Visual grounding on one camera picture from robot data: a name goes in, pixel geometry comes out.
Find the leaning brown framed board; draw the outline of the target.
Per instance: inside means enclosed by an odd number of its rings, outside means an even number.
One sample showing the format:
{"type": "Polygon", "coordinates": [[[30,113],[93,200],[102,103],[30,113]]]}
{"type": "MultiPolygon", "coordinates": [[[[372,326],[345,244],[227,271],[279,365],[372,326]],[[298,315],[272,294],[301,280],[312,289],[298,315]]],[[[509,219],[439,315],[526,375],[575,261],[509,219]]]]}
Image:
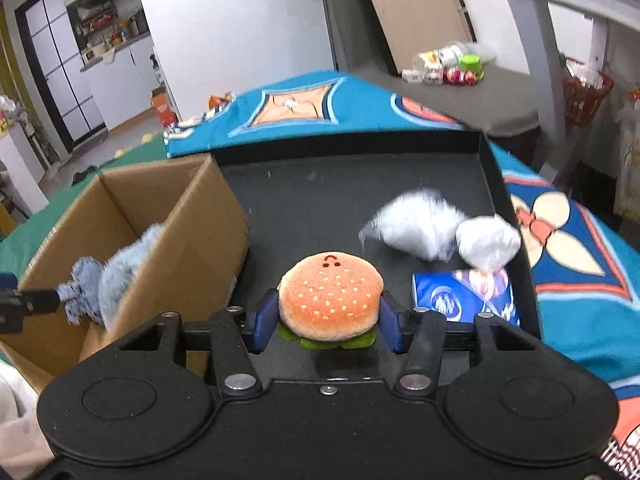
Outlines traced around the leaning brown framed board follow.
{"type": "Polygon", "coordinates": [[[396,72],[413,57],[453,41],[473,41],[463,0],[371,0],[396,72]]]}

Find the orange cardboard box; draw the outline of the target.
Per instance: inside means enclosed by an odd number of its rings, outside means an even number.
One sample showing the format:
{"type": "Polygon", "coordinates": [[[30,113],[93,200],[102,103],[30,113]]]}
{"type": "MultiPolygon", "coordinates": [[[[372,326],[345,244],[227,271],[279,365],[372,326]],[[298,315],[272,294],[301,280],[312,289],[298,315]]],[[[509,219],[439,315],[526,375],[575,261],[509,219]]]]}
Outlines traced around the orange cardboard box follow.
{"type": "Polygon", "coordinates": [[[163,127],[169,127],[179,121],[164,87],[157,87],[152,91],[151,104],[163,127]]]}

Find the white kitchen cabinet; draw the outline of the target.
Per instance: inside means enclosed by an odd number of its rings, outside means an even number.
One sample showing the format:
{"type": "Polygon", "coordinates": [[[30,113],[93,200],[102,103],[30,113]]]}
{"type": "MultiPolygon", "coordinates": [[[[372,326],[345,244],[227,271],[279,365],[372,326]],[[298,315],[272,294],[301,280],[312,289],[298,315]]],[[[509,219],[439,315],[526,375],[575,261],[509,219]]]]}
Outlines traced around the white kitchen cabinet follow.
{"type": "Polygon", "coordinates": [[[152,37],[145,34],[118,46],[112,62],[101,58],[80,71],[108,130],[152,108],[152,91],[158,86],[153,53],[152,37]]]}

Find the small white plastic bag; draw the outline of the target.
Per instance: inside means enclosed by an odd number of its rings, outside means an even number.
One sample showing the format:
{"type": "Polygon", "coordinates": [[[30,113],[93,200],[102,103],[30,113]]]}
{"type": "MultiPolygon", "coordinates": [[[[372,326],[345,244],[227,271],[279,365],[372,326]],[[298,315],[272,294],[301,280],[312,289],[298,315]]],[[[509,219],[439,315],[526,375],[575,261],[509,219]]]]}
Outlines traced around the small white plastic bag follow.
{"type": "Polygon", "coordinates": [[[520,251],[521,235],[498,214],[462,221],[456,229],[458,254],[486,274],[503,269],[520,251]]]}

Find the grey denim plush piece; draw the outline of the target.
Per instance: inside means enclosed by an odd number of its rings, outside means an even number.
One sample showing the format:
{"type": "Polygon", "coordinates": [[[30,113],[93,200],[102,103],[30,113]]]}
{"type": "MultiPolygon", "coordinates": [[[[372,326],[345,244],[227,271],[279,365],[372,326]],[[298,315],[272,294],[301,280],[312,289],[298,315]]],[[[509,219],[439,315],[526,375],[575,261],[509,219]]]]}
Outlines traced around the grey denim plush piece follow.
{"type": "Polygon", "coordinates": [[[88,318],[104,325],[98,298],[103,269],[104,265],[95,258],[81,257],[70,269],[70,279],[56,288],[70,324],[79,325],[83,318],[88,318]]]}

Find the white towel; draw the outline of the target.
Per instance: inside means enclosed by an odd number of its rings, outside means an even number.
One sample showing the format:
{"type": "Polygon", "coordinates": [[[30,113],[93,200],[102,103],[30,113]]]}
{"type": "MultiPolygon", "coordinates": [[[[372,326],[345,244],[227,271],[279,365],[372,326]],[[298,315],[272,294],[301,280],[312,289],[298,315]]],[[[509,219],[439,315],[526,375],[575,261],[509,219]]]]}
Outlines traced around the white towel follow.
{"type": "Polygon", "coordinates": [[[37,401],[17,369],[1,362],[1,469],[11,479],[26,479],[53,460],[37,422],[37,401]]]}

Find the white plastic tub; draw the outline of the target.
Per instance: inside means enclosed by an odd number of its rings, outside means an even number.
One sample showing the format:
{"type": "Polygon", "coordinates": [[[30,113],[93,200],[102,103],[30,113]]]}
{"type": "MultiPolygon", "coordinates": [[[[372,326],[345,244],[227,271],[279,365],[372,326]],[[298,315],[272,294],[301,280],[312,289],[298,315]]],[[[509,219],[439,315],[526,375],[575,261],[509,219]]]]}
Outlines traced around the white plastic tub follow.
{"type": "Polygon", "coordinates": [[[459,58],[467,53],[476,53],[482,59],[483,68],[494,62],[497,53],[492,47],[477,42],[453,41],[445,47],[417,54],[412,60],[416,70],[426,84],[450,84],[450,86],[475,86],[478,82],[473,73],[460,70],[459,58]]]}

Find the red basket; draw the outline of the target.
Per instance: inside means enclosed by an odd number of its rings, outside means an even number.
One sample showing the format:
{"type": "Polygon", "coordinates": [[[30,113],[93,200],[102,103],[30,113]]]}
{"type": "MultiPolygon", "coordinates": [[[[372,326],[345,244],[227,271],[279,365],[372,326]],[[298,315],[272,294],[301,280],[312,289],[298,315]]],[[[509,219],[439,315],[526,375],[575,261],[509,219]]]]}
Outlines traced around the red basket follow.
{"type": "Polygon", "coordinates": [[[613,88],[614,80],[607,73],[568,56],[563,76],[566,122],[581,129],[590,126],[613,88]]]}

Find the blue tissue pack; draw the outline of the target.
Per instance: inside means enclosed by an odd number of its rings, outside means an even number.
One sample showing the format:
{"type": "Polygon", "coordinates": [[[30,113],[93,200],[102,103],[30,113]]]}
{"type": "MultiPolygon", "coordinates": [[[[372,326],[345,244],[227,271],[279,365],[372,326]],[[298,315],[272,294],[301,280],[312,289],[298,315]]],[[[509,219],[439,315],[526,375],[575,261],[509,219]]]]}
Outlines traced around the blue tissue pack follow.
{"type": "Polygon", "coordinates": [[[436,311],[448,322],[472,323],[483,312],[520,325],[512,284],[506,270],[485,274],[466,269],[451,273],[415,273],[412,276],[413,310],[436,311]]]}

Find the white fluffy bag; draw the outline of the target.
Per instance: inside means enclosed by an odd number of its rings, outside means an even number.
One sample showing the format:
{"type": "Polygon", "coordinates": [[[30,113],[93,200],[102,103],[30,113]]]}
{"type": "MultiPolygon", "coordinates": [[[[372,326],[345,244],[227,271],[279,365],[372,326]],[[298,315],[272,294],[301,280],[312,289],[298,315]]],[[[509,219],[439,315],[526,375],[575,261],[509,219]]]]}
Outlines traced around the white fluffy bag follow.
{"type": "Polygon", "coordinates": [[[431,188],[418,188],[385,204],[358,233],[361,245],[377,240],[426,261],[449,261],[456,229],[468,216],[431,188]]]}

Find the brown cardboard box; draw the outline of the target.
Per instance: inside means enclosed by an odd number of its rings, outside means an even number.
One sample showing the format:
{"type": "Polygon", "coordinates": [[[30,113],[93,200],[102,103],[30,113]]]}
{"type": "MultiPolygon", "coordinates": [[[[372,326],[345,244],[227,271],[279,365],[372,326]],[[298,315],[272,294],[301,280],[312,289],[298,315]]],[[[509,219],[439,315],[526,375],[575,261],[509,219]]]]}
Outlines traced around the brown cardboard box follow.
{"type": "Polygon", "coordinates": [[[104,171],[40,245],[20,289],[55,289],[82,258],[102,263],[94,322],[63,309],[26,318],[1,348],[43,392],[53,378],[165,311],[204,320],[228,306],[248,252],[250,225],[209,155],[104,171]]]}

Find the grey fluffy plush toy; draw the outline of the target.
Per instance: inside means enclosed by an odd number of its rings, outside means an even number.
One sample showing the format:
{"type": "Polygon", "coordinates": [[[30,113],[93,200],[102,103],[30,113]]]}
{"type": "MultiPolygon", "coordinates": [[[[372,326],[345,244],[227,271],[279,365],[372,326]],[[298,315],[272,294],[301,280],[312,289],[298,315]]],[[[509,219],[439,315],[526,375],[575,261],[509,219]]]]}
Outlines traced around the grey fluffy plush toy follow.
{"type": "Polygon", "coordinates": [[[122,298],[163,232],[161,223],[152,224],[142,237],[134,244],[119,249],[104,266],[98,298],[104,327],[108,330],[114,325],[122,298]]]}

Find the green cloth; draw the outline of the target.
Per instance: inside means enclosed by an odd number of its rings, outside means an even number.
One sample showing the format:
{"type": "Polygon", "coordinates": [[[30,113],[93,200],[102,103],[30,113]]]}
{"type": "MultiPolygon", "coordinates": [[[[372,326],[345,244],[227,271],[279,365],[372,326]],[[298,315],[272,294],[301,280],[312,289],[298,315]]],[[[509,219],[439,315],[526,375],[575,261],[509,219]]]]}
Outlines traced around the green cloth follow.
{"type": "Polygon", "coordinates": [[[97,170],[90,172],[88,177],[79,183],[64,188],[53,197],[48,206],[31,216],[26,222],[21,223],[2,240],[0,244],[1,271],[12,273],[20,278],[64,212],[70,208],[76,197],[101,171],[142,164],[142,162],[157,162],[165,158],[165,144],[162,135],[157,133],[152,141],[132,148],[119,158],[99,166],[97,170]]]}

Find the green lidded jar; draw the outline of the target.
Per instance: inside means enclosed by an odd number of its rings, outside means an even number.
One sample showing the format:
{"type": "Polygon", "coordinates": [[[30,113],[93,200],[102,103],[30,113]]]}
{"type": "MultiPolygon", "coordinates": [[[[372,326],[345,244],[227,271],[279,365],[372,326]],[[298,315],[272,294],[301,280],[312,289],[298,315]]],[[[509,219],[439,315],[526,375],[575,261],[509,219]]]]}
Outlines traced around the green lidded jar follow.
{"type": "Polygon", "coordinates": [[[460,56],[458,67],[466,74],[473,73],[477,81],[484,78],[482,59],[476,53],[467,53],[460,56]]]}

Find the grey bench mat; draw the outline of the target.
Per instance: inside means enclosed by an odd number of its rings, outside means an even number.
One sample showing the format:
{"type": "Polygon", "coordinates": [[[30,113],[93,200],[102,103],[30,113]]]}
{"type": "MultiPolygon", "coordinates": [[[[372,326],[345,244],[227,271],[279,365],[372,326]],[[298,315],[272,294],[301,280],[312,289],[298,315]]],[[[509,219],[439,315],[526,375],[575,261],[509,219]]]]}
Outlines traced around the grey bench mat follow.
{"type": "Polygon", "coordinates": [[[369,63],[352,73],[370,84],[413,99],[494,138],[512,138],[539,127],[531,76],[489,64],[474,86],[409,84],[369,63]]]}

